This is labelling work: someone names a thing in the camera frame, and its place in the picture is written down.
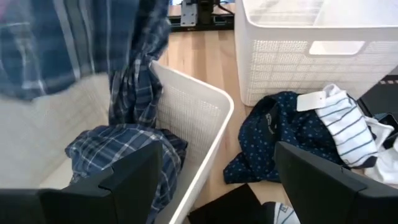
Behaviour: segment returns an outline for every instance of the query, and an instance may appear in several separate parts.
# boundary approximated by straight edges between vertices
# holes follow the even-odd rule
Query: blue plaid shirt
[[[32,100],[95,73],[109,75],[109,126],[81,133],[67,148],[79,181],[152,141],[163,167],[148,223],[172,199],[187,143],[155,129],[162,93],[149,70],[167,45],[168,0],[3,0],[0,93]]]

